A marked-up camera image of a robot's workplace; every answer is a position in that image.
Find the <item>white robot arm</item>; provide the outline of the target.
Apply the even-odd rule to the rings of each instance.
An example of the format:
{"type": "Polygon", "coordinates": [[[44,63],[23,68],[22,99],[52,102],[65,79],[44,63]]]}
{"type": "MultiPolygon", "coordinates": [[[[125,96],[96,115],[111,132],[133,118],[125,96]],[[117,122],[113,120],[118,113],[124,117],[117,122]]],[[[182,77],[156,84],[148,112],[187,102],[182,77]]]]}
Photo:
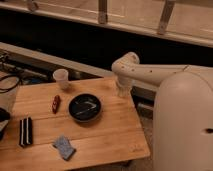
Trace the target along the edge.
{"type": "Polygon", "coordinates": [[[134,80],[158,87],[153,109],[154,171],[213,171],[213,67],[142,65],[128,52],[112,64],[120,95],[134,80]]]}

